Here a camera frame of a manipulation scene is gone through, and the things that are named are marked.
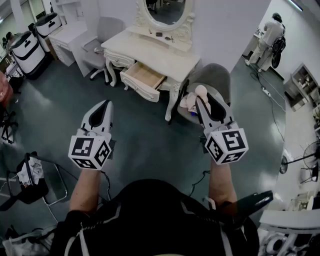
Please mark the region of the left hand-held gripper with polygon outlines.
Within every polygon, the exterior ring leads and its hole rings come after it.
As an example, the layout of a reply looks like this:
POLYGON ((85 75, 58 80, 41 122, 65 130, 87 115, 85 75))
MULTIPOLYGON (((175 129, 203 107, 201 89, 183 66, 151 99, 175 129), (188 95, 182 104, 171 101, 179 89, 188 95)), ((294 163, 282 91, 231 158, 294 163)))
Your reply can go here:
POLYGON ((113 119, 114 105, 111 100, 99 102, 84 115, 81 127, 71 137, 68 150, 68 157, 77 167, 101 171, 107 160, 112 159, 116 141, 105 129, 113 127, 113 119))

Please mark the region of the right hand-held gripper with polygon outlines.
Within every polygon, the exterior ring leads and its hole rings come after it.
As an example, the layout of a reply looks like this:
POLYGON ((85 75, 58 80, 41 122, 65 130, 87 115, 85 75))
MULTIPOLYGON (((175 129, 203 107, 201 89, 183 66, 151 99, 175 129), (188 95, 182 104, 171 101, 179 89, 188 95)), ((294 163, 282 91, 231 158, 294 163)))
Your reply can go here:
POLYGON ((249 150, 243 128, 235 122, 228 104, 216 95, 207 94, 209 106, 197 97, 195 106, 203 127, 202 149, 217 165, 239 161, 249 150))

